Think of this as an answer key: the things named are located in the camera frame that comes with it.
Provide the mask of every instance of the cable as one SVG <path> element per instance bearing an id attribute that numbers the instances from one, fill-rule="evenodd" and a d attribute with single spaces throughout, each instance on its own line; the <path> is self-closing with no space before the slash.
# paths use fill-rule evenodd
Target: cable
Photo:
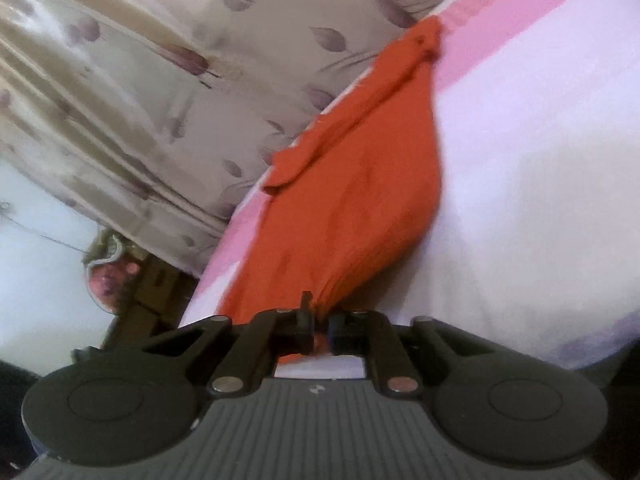
<path id="1" fill-rule="evenodd" d="M 73 249 L 75 251 L 78 251 L 79 253 L 83 253 L 83 254 L 87 254 L 87 251 L 83 251 L 82 249 L 78 249 L 77 247 L 73 247 L 73 245 L 69 245 L 69 244 L 65 244 L 63 241 L 61 240 L 56 240 L 55 238 L 51 238 L 49 236 L 47 236 L 46 234 L 41 233 L 40 231 L 36 231 L 35 229 L 31 229 L 30 227 L 24 226 L 22 225 L 20 222 L 15 221 L 13 218 L 10 218 L 9 216 L 5 216 L 0 212 L 0 219 L 5 219 L 8 220 L 9 222 L 17 225 L 19 228 L 27 231 L 28 233 L 31 233 L 33 235 L 37 235 L 41 238 L 44 238 L 45 240 L 49 240 L 53 243 L 57 243 L 59 245 L 65 246 L 69 249 Z"/>

